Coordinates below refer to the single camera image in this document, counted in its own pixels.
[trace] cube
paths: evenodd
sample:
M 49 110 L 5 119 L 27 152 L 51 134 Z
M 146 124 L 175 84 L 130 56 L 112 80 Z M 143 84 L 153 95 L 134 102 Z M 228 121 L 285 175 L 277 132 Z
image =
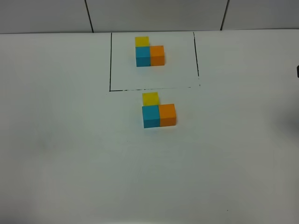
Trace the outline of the cube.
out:
M 142 94 L 143 106 L 159 105 L 159 96 L 157 92 L 148 92 Z
M 142 107 L 143 115 L 143 127 L 160 127 L 160 115 L 159 115 L 159 106 L 143 106 Z
M 136 47 L 136 66 L 150 66 L 150 47 Z
M 135 37 L 135 47 L 148 47 L 150 46 L 150 39 L 148 36 Z
M 165 65 L 164 46 L 150 47 L 150 65 L 151 66 Z
M 174 104 L 159 105 L 160 127 L 174 126 L 177 123 L 177 115 Z

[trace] blue cube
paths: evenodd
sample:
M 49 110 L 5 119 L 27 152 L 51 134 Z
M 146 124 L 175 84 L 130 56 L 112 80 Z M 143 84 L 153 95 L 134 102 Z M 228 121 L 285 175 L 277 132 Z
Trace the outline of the blue cube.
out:
M 136 47 L 137 67 L 150 66 L 150 47 Z
M 143 106 L 142 114 L 144 128 L 160 127 L 159 105 Z

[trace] black line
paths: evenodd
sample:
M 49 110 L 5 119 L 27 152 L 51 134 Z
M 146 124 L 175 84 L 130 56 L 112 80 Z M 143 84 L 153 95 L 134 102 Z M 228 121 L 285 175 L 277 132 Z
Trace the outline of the black line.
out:
M 121 91 L 142 91 L 142 90 L 168 90 L 168 89 L 178 89 L 178 87 L 169 87 L 169 88 L 153 88 L 153 89 L 136 89 L 136 90 L 111 90 L 110 92 L 121 92 Z
M 226 4 L 226 8 L 225 8 L 225 12 L 224 12 L 224 16 L 223 16 L 223 20 L 222 20 L 222 24 L 221 24 L 221 28 L 220 28 L 220 30 L 223 29 L 224 21 L 225 21 L 225 18 L 226 18 L 226 13 L 227 13 L 227 11 L 228 11 L 229 1 L 230 1 L 230 0 L 228 0 L 228 2 L 227 2 L 227 4 Z
M 109 92 L 111 92 L 111 65 L 112 65 L 112 33 L 110 39 L 110 84 L 109 84 Z
M 90 23 L 90 26 L 91 26 L 91 28 L 92 28 L 92 32 L 94 33 L 94 31 L 93 31 L 93 24 L 92 24 L 92 20 L 90 19 L 90 14 L 89 14 L 89 10 L 88 10 L 88 6 L 87 6 L 87 2 L 86 2 L 86 0 L 84 0 L 84 1 L 85 1 L 85 6 L 86 6 L 86 10 L 87 10 L 88 18 L 89 18 L 89 23 Z
M 195 48 L 195 57 L 196 57 L 197 75 L 198 75 L 198 77 L 199 77 L 198 61 L 197 61 L 197 52 L 196 52 L 196 42 L 195 42 L 195 34 L 194 34 L 194 32 L 193 32 L 193 36 L 194 36 L 194 48 Z

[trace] wooden block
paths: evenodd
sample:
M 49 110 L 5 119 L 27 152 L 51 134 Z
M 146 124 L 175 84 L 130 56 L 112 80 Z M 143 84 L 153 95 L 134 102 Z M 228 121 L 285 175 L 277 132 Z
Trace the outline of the wooden block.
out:
M 177 123 L 177 115 L 174 104 L 159 105 L 160 127 L 174 126 Z
M 136 66 L 150 66 L 150 47 L 136 47 Z
M 135 47 L 149 47 L 150 39 L 148 36 L 137 36 L 135 37 Z
M 148 92 L 142 94 L 143 106 L 159 105 L 159 96 L 157 92 Z
M 160 127 L 160 115 L 159 115 L 159 106 L 143 106 L 142 107 L 143 115 L 143 127 Z
M 150 46 L 150 65 L 165 65 L 164 46 Z

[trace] white wall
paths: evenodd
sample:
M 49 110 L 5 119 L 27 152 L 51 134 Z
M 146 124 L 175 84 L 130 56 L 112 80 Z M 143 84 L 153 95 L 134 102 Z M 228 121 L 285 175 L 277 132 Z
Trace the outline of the white wall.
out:
M 0 0 L 0 33 L 91 32 L 84 0 Z
M 299 28 L 298 0 L 231 0 L 223 29 Z
M 87 0 L 93 29 L 219 30 L 227 0 Z

